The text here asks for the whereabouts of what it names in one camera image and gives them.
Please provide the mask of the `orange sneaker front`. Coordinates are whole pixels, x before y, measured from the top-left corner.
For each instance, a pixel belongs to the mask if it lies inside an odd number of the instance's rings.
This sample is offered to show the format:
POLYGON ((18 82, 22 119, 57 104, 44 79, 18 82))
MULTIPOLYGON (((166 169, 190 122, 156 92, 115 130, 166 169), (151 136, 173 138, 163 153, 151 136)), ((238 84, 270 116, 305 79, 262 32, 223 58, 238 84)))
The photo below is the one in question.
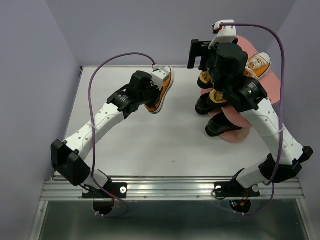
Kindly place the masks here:
POLYGON ((162 89, 159 89, 157 86, 157 92, 154 95, 155 96, 155 100, 152 100, 151 102, 146 103, 144 106, 145 108, 149 111, 149 113, 151 114, 158 114, 163 107, 163 104, 165 102, 165 98, 167 96, 167 93, 169 92, 169 90, 171 89, 174 80, 175 80, 175 72, 174 69, 171 66, 165 66, 163 68, 159 68, 159 69, 164 69, 166 71, 169 72, 169 77, 168 79, 164 82, 162 89))

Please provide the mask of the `orange sneaker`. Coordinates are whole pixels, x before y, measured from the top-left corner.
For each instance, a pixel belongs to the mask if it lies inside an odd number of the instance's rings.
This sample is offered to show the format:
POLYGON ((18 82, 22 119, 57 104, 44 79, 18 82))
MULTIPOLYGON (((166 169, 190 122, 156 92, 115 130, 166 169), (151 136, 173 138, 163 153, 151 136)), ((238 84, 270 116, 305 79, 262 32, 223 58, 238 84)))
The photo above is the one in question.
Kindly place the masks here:
POLYGON ((259 81, 268 73, 270 66, 270 55, 266 52, 259 52, 247 60, 244 74, 259 81))
POLYGON ((144 106, 145 108, 149 111, 149 113, 151 114, 158 114, 163 107, 163 104, 165 102, 165 98, 167 96, 167 93, 169 92, 169 90, 171 89, 174 80, 175 80, 175 72, 174 69, 171 66, 165 66, 163 68, 159 68, 159 69, 164 69, 166 71, 169 72, 169 77, 168 79, 164 82, 162 89, 159 89, 157 86, 157 92, 154 95, 155 96, 155 100, 152 100, 151 102, 146 103, 144 106))

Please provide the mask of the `gold loafer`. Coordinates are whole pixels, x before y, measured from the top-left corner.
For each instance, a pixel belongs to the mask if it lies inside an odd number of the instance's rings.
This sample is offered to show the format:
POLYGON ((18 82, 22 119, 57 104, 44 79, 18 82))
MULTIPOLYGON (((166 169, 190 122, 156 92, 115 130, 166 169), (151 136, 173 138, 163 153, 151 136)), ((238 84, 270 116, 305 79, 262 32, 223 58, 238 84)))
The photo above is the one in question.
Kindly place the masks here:
POLYGON ((217 91, 212 89, 209 93, 209 100, 214 104, 225 104, 227 101, 224 99, 224 93, 221 91, 217 91))
POLYGON ((201 89, 211 89, 213 87, 212 79, 207 71, 202 71, 198 77, 197 85, 201 89))

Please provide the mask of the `black loafer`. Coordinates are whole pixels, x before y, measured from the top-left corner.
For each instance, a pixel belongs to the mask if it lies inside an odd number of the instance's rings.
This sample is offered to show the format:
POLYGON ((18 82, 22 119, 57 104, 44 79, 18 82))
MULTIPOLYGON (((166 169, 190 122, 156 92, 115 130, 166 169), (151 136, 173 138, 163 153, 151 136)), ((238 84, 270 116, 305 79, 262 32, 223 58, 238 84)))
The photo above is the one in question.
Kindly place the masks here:
POLYGON ((226 132, 241 130, 242 128, 230 122, 223 112, 210 119, 205 127, 205 132, 210 137, 220 136, 226 132))
POLYGON ((207 99, 209 97, 210 93, 207 92, 205 94, 202 94, 195 105, 195 111, 199 114, 199 115, 206 115, 209 114, 215 110, 220 109, 221 107, 219 105, 214 105, 214 106, 209 106, 207 103, 207 99))

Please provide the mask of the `black loafer back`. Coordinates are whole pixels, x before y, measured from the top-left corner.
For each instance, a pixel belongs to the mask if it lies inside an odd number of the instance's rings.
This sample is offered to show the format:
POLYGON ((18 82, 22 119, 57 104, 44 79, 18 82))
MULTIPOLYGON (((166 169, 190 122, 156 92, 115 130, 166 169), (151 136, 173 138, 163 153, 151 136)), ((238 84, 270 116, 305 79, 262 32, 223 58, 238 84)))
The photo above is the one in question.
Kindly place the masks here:
POLYGON ((230 122, 223 112, 210 119, 205 127, 205 132, 210 137, 220 136, 226 132, 241 130, 242 128, 230 122))

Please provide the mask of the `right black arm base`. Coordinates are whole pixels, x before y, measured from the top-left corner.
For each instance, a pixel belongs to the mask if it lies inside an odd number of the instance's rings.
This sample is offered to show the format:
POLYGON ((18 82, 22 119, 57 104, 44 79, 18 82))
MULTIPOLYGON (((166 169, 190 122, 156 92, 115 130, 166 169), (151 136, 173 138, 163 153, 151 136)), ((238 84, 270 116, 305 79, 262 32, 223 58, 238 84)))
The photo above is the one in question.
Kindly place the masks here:
POLYGON ((217 200, 224 200, 225 198, 240 198, 240 197, 259 197, 260 191, 257 185, 257 191, 253 190, 253 187, 244 188, 237 181, 236 178, 243 171, 239 170, 230 181, 218 181, 214 183, 214 189, 211 195, 217 200))

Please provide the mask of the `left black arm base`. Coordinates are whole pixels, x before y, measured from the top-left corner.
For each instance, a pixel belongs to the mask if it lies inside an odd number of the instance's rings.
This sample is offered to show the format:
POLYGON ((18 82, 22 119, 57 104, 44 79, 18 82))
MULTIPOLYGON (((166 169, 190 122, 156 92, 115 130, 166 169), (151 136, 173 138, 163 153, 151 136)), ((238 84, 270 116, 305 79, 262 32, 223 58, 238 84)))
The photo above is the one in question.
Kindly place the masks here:
MULTIPOLYGON (((116 196, 119 199, 125 199, 127 197, 128 184, 126 182, 113 182, 113 180, 107 176, 101 170, 94 171, 94 179, 99 185, 108 193, 116 196)), ((110 199, 111 196, 106 194, 100 187, 94 182, 92 174, 90 173, 88 178, 81 184, 82 198, 84 199, 110 199)))

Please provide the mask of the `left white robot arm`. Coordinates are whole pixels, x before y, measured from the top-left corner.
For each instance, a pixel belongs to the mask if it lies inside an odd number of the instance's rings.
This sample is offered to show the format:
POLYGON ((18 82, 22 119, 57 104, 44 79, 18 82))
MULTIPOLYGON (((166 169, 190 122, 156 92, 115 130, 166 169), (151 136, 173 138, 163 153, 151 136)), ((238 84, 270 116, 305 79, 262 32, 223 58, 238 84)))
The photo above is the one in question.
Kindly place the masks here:
POLYGON ((56 139, 51 144, 52 167, 73 186, 87 184, 94 187, 100 197, 108 196, 111 184, 103 179, 95 183, 91 177, 92 168, 85 159, 96 143, 141 105, 155 107, 171 76, 164 68, 151 73, 136 71, 130 82, 115 91, 81 129, 67 139, 56 139))

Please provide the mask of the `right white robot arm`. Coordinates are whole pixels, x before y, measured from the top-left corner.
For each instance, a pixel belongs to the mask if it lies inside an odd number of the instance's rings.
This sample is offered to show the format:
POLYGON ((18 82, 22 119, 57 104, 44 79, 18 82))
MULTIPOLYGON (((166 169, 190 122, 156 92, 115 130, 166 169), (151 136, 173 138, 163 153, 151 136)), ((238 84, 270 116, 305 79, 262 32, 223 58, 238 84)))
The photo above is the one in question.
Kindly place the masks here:
POLYGON ((271 67, 270 56, 265 52, 248 56, 236 40, 210 44, 195 39, 190 46, 188 69, 194 67, 196 58, 201 59, 197 83, 206 90, 196 102, 196 112, 205 115, 233 107, 269 149, 263 162, 241 169, 223 188, 242 195, 256 184, 281 183, 297 176, 313 150, 289 133, 261 84, 271 67))

